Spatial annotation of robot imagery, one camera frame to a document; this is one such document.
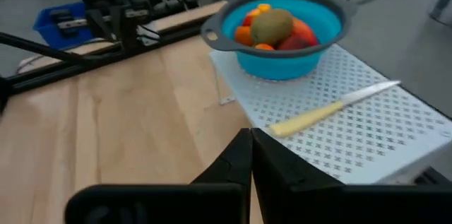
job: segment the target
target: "wooden tabletop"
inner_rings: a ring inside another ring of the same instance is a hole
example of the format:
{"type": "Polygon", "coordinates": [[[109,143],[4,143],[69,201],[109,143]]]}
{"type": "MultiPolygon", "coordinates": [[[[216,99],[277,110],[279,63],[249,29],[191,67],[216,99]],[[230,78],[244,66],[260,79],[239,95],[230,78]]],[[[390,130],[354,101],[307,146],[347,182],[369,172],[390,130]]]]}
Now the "wooden tabletop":
{"type": "MultiPolygon", "coordinates": [[[[157,27],[223,4],[164,18],[157,27]]],[[[92,184],[186,184],[197,177],[250,126],[238,103],[218,105],[209,51],[192,37],[13,96],[0,122],[0,223],[63,223],[67,200],[92,184]]],[[[255,191],[252,202],[251,222],[261,223],[255,191]]]]}

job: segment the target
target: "knife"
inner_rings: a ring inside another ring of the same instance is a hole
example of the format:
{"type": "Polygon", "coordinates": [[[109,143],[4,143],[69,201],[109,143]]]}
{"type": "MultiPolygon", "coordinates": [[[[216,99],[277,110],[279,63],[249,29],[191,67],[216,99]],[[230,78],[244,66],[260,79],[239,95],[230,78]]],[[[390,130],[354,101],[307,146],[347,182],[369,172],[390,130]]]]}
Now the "knife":
{"type": "Polygon", "coordinates": [[[315,110],[305,112],[297,117],[291,118],[287,121],[280,122],[270,126],[270,130],[273,135],[278,137],[290,136],[298,131],[301,131],[316,122],[325,119],[326,117],[341,110],[347,105],[353,104],[373,94],[380,93],[392,86],[396,86],[400,81],[386,81],[383,83],[377,83],[367,88],[357,90],[352,93],[345,94],[340,100],[326,106],[320,107],[315,110]]]}

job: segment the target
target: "blue bin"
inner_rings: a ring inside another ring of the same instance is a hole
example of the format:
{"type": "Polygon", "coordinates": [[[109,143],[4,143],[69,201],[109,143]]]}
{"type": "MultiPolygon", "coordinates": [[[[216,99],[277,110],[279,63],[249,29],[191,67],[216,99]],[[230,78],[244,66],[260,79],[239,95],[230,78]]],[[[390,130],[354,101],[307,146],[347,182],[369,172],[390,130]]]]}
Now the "blue bin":
{"type": "Polygon", "coordinates": [[[253,76],[271,80],[297,78],[315,69],[321,55],[347,32],[354,8],[346,8],[347,4],[341,6],[341,1],[236,0],[209,18],[201,29],[201,35],[214,49],[235,51],[240,66],[253,76]],[[320,44],[300,50],[269,51],[236,43],[236,28],[242,24],[246,14],[259,4],[270,4],[272,8],[289,11],[312,28],[320,44]],[[209,39],[211,32],[217,35],[217,39],[209,39]]]}
{"type": "Polygon", "coordinates": [[[56,9],[68,9],[74,19],[85,18],[85,4],[83,2],[46,8],[40,11],[33,30],[38,31],[50,47],[64,49],[82,44],[93,38],[93,35],[87,27],[72,28],[70,31],[74,34],[68,36],[61,34],[60,29],[58,29],[57,25],[50,18],[50,12],[56,9]]]}

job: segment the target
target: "knife handle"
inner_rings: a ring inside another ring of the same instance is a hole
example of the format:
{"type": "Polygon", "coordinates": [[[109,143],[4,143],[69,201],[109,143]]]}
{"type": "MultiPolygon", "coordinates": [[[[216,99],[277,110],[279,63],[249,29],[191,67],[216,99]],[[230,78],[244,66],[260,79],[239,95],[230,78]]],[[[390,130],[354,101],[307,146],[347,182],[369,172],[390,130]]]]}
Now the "knife handle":
{"type": "Polygon", "coordinates": [[[297,117],[293,117],[287,121],[271,125],[270,130],[273,132],[273,135],[278,137],[290,136],[322,119],[325,119],[338,110],[341,110],[343,107],[344,104],[341,101],[336,101],[326,107],[320,107],[318,109],[305,112],[297,117]]]}

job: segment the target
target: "perforated metal sheet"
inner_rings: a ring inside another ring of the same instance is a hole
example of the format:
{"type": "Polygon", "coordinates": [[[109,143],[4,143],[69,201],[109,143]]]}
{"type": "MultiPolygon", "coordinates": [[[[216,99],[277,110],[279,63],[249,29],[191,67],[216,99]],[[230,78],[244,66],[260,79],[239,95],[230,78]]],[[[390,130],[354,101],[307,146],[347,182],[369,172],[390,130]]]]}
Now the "perforated metal sheet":
{"type": "MultiPolygon", "coordinates": [[[[267,132],[271,124],[387,80],[337,45],[322,56],[315,71],[290,81],[250,76],[233,52],[210,56],[251,123],[267,132]]],[[[368,184],[426,159],[451,137],[451,121],[396,86],[277,140],[344,183],[368,184]]]]}

